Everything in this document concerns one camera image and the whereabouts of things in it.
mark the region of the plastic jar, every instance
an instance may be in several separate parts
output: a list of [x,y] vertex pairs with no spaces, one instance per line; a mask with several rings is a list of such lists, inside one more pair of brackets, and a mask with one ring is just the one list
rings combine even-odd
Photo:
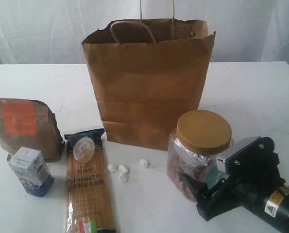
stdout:
[[216,113],[194,110],[179,118],[177,129],[170,135],[167,174],[187,198],[195,201],[180,174],[205,182],[208,188],[214,186],[221,178],[216,156],[230,146],[231,138],[230,125]]

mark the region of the orange label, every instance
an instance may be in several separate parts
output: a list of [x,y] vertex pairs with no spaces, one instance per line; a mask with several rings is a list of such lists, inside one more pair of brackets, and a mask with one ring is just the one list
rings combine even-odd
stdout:
[[0,99],[7,134],[35,135],[35,114],[33,104],[28,100]]

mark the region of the yellow warning sticker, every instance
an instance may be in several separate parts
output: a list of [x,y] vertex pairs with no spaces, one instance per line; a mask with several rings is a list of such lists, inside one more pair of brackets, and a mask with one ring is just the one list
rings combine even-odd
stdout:
[[269,197],[265,205],[265,213],[269,214],[272,217],[276,217],[277,210],[279,205],[285,199],[284,196],[289,195],[289,188],[286,186],[281,186],[280,190],[275,190]]

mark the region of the green stripe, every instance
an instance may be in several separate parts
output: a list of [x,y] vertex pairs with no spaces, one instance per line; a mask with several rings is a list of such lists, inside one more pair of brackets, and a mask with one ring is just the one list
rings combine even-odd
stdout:
[[97,233],[97,221],[94,218],[91,222],[91,233]]

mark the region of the white table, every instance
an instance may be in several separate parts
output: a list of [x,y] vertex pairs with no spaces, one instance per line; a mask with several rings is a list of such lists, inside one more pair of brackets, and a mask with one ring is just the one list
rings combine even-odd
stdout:
[[[0,65],[0,97],[44,101],[56,113],[61,134],[100,126],[86,65]],[[285,62],[211,63],[200,104],[225,117],[235,142],[270,136],[289,183],[289,66]],[[242,207],[205,222],[193,202],[166,175],[165,151],[104,142],[110,163],[131,168],[121,184],[111,175],[122,233],[276,232]],[[65,155],[52,163],[54,185],[43,198],[25,193],[0,147],[0,233],[62,233],[65,222]],[[147,158],[149,169],[139,166]]]

